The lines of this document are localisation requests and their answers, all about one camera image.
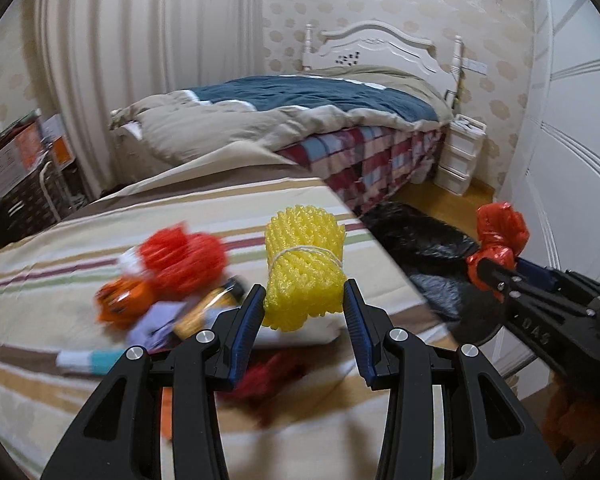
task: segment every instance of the electrical outlet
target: electrical outlet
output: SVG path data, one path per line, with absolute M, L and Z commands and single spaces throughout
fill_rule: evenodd
M 462 68 L 465 68 L 467 70 L 472 70 L 472 72 L 477 72 L 480 74 L 484 74 L 487 75 L 487 64 L 486 63 L 480 63 L 479 61 L 476 61 L 475 59 L 468 59 L 466 57 L 462 58 Z

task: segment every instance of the patterned wall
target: patterned wall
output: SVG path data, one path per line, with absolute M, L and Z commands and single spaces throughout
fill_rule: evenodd
M 14 0 L 0 19 L 0 129 L 40 108 L 56 113 L 38 59 L 34 0 Z
M 463 114 L 488 125 L 476 175 L 499 188 L 518 139 L 532 63 L 532 0 L 264 0 L 266 70 L 301 68 L 304 24 L 335 30 L 360 20 L 381 20 L 434 41 L 437 58 L 449 63 L 453 38 L 464 39 L 464 56 L 487 63 L 488 76 L 465 71 Z M 320 33 L 316 45 L 322 43 Z

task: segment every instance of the white nightstand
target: white nightstand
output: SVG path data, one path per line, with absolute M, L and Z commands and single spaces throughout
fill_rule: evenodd
M 464 195 L 486 137 L 487 126 L 461 114 L 450 124 L 435 183 L 456 195 Z

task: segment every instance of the wooden floor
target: wooden floor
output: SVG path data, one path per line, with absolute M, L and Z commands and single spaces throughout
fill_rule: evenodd
M 475 211 L 490 203 L 492 195 L 492 192 L 472 184 L 464 196 L 456 196 L 427 180 L 422 184 L 405 184 L 394 194 L 393 200 L 414 206 L 477 239 Z

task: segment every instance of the purple cloth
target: purple cloth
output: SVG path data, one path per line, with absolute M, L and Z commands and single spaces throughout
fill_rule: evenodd
M 126 344 L 155 352 L 170 345 L 173 325 L 187 305 L 185 301 L 157 301 L 126 334 Z

